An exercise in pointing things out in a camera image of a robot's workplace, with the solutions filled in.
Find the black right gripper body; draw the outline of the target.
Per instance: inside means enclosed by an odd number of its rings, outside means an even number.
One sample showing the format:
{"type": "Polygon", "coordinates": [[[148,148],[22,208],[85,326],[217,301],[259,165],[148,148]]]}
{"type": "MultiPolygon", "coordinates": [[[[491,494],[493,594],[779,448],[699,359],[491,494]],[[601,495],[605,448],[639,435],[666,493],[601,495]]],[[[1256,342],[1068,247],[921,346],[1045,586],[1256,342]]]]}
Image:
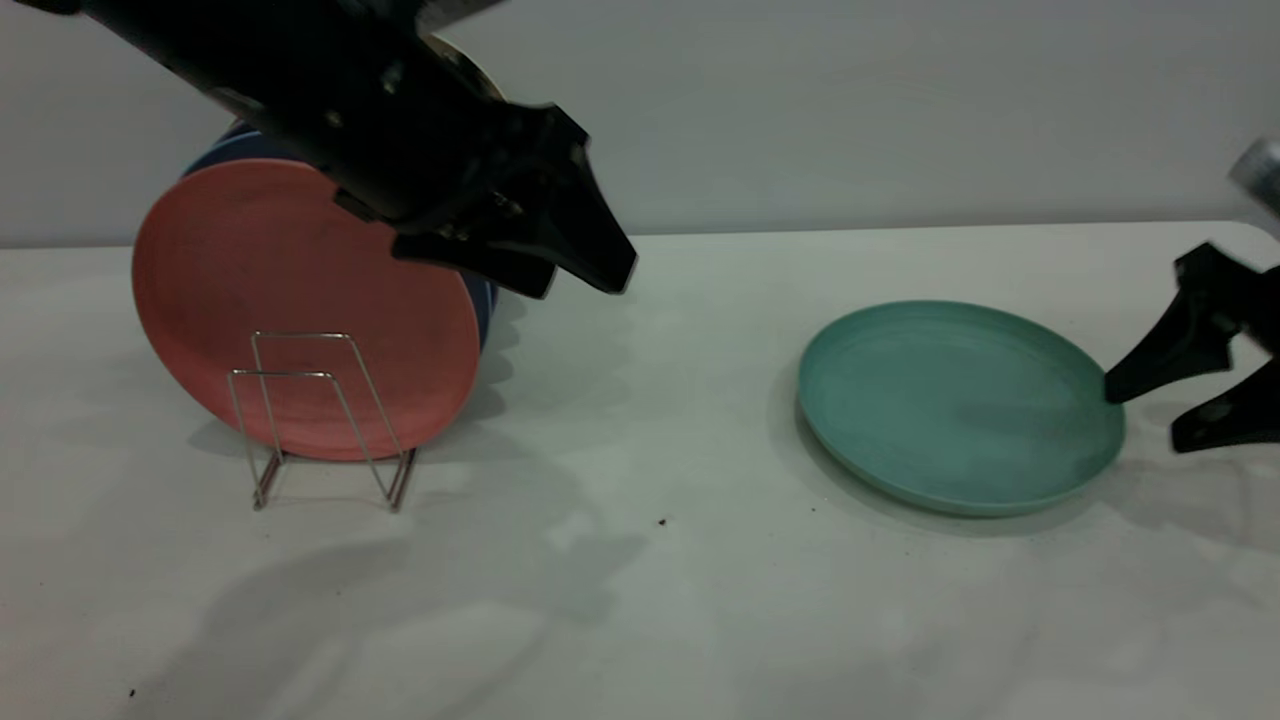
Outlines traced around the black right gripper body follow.
{"type": "Polygon", "coordinates": [[[1253,272],[1243,284],[1236,320],[1268,356],[1279,357],[1279,265],[1253,272]]]}

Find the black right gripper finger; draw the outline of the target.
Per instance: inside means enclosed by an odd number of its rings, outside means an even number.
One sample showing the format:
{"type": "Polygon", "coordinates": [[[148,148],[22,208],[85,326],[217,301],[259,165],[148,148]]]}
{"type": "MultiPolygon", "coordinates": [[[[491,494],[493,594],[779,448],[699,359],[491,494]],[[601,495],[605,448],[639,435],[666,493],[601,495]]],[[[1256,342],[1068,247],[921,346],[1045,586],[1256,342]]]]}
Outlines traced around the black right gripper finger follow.
{"type": "Polygon", "coordinates": [[[1178,291],[1139,343],[1106,372],[1103,396],[1125,404],[1172,383],[1233,369],[1243,284],[1258,269],[1204,242],[1174,263],[1178,291]]]}
{"type": "Polygon", "coordinates": [[[1279,442],[1279,360],[1216,398],[1181,414],[1170,427],[1176,454],[1279,442]]]}

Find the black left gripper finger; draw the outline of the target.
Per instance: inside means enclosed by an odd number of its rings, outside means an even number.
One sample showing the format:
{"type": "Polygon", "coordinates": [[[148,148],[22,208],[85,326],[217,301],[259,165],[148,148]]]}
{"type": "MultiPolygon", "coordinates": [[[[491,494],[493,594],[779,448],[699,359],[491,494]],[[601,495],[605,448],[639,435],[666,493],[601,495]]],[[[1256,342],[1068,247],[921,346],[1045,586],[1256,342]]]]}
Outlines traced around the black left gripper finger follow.
{"type": "Polygon", "coordinates": [[[593,288],[626,292],[637,252],[591,179],[561,186],[552,202],[559,234],[559,264],[593,288]]]}
{"type": "Polygon", "coordinates": [[[544,299],[557,272],[553,263],[540,258],[436,233],[397,234],[390,255],[401,261],[447,266],[480,275],[503,290],[530,299],[544,299]]]}

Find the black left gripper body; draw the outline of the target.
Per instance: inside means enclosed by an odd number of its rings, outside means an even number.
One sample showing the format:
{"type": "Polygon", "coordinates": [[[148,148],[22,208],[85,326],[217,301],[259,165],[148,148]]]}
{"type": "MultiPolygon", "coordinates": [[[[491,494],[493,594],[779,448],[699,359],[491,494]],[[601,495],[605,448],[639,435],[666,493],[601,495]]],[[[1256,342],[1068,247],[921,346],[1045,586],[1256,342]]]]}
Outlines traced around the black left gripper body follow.
{"type": "Polygon", "coordinates": [[[593,181],[590,137],[575,119],[493,97],[425,45],[361,45],[337,64],[330,177],[340,208],[397,234],[559,263],[557,190],[593,181]]]}

